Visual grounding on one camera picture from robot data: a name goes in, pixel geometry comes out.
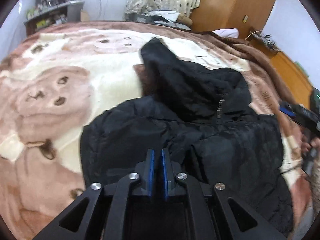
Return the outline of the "black puffer jacket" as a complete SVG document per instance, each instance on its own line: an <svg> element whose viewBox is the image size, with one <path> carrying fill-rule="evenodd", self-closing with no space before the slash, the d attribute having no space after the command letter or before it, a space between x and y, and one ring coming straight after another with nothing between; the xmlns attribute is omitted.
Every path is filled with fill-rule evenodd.
<svg viewBox="0 0 320 240"><path fill-rule="evenodd" d="M293 209L279 170L284 150L278 120L251 109L243 75L180 60L157 38L140 54L152 92L105 111L84 127L85 184L115 183L147 150L166 148L183 171L203 183L225 183L288 236Z"/></svg>

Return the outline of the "orange wooden headboard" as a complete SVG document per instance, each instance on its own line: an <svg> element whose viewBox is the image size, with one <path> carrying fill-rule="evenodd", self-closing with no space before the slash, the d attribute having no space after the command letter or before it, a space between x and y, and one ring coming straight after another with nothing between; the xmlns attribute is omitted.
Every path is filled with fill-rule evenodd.
<svg viewBox="0 0 320 240"><path fill-rule="evenodd" d="M277 46L271 35L263 34L262 31L250 27L246 40L270 59L295 100L304 107L309 108L313 86L306 72Z"/></svg>

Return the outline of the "white pillow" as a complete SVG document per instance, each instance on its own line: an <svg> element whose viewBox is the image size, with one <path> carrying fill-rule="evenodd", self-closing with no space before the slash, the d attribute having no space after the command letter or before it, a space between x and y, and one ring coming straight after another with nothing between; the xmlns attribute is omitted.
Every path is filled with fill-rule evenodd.
<svg viewBox="0 0 320 240"><path fill-rule="evenodd" d="M219 35L220 37L227 37L227 38L238 38L239 37L239 30L236 28L217 29L217 30L212 31L212 33Z"/></svg>

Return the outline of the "orange wooden wardrobe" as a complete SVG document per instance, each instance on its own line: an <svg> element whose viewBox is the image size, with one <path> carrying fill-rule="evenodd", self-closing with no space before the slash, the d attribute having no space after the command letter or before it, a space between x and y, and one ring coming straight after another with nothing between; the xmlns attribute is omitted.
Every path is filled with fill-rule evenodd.
<svg viewBox="0 0 320 240"><path fill-rule="evenodd" d="M240 38L265 26L276 0L200 0L190 15L193 31L236 28Z"/></svg>

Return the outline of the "brown cream bear blanket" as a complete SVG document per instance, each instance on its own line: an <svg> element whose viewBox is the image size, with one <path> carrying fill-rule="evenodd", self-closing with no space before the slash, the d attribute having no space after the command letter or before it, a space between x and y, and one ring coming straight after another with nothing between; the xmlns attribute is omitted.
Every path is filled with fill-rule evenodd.
<svg viewBox="0 0 320 240"><path fill-rule="evenodd" d="M279 111L292 93L267 56L248 42L130 22L50 27L1 62L1 217L15 239L32 239L82 194L80 139L85 126L125 101L152 92L141 48L157 38L183 61L240 72L251 109L278 120L280 174L293 209L291 237L312 204L300 168L301 131Z"/></svg>

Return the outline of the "cluttered items pile by window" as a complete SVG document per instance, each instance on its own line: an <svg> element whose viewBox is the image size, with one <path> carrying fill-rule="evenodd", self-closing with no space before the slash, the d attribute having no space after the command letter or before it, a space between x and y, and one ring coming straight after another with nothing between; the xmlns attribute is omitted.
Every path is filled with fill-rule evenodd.
<svg viewBox="0 0 320 240"><path fill-rule="evenodd" d="M125 21L169 26L177 29L191 30L192 20L172 10L156 10L150 12L132 12L124 16Z"/></svg>

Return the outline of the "cardboard box on floor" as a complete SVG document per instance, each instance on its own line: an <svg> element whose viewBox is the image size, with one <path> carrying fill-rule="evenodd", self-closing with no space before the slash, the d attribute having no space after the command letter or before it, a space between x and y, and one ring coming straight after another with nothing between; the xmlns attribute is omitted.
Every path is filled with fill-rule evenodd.
<svg viewBox="0 0 320 240"><path fill-rule="evenodd" d="M80 21L81 22L88 22L91 20L91 17L89 16L88 12L81 10L80 11Z"/></svg>

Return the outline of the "dark wooden shelf unit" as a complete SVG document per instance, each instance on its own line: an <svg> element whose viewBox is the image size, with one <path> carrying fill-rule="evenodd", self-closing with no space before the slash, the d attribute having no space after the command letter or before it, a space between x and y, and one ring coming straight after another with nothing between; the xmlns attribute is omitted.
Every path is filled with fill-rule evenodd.
<svg viewBox="0 0 320 240"><path fill-rule="evenodd" d="M26 35L33 35L51 25L80 22L83 7L83 1L70 1L49 7L24 22Z"/></svg>

